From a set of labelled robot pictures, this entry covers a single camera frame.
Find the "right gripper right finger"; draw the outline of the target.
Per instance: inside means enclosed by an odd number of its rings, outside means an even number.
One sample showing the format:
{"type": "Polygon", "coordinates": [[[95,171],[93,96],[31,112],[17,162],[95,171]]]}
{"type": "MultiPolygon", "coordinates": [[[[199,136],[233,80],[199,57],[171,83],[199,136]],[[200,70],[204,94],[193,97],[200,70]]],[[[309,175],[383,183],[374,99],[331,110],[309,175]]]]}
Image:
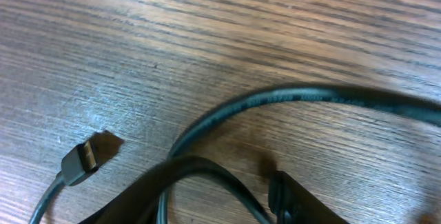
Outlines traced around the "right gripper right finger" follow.
{"type": "Polygon", "coordinates": [[[277,224],[348,224],[283,171],[270,179],[268,204],[277,224]]]}

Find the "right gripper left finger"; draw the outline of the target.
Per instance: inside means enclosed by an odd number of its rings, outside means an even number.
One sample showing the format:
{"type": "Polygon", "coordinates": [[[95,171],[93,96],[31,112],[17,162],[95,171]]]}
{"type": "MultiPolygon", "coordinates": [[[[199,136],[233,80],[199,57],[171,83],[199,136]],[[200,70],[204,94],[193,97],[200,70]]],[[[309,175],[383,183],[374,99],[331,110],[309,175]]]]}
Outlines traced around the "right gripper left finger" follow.
{"type": "Polygon", "coordinates": [[[214,162],[197,156],[168,160],[153,167],[84,223],[135,223],[169,186],[196,174],[217,170],[214,162]]]}

